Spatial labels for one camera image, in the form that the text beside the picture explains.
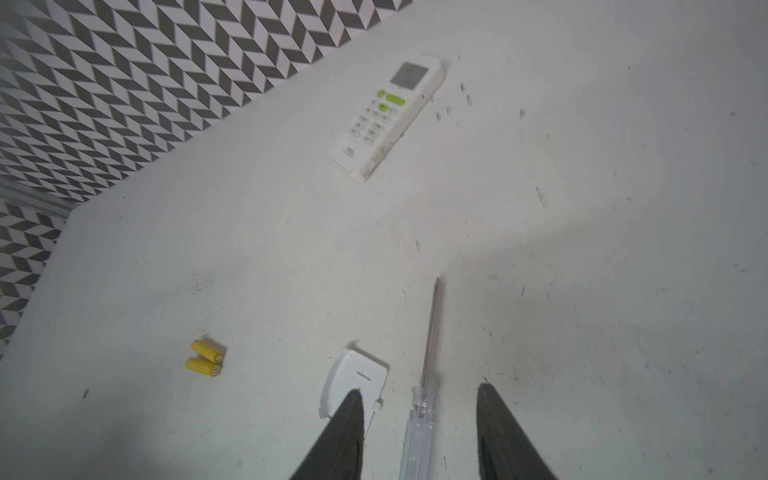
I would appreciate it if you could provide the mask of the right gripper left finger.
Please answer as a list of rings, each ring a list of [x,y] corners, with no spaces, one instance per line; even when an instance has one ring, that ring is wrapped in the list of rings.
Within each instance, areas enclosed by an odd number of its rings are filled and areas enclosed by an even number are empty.
[[[361,478],[364,449],[362,395],[350,390],[304,460],[291,476],[300,479]]]

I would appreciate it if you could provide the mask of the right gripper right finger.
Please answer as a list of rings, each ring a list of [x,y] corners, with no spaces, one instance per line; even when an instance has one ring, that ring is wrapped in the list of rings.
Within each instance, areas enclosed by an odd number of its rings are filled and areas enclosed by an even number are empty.
[[[556,479],[490,383],[479,386],[476,424],[481,479]]]

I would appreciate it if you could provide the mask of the white battery cover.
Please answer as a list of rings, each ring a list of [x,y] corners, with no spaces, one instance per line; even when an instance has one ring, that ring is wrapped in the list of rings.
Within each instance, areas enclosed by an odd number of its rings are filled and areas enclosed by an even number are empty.
[[[381,394],[389,373],[389,365],[377,357],[349,345],[333,364],[326,378],[319,404],[319,417],[330,419],[347,394],[358,390],[362,397],[364,434],[380,410]]]

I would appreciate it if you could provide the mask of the small battery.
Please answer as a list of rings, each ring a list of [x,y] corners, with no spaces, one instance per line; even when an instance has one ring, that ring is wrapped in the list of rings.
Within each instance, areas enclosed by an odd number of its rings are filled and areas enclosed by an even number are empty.
[[[221,364],[225,356],[222,350],[203,340],[194,340],[190,344],[190,348],[207,361],[215,364]]]

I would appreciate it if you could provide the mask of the white remote control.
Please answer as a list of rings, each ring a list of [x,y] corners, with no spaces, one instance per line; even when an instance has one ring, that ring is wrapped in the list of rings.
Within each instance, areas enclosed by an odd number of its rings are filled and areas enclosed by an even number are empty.
[[[444,79],[439,59],[406,54],[342,131],[329,161],[355,182],[367,181]]]

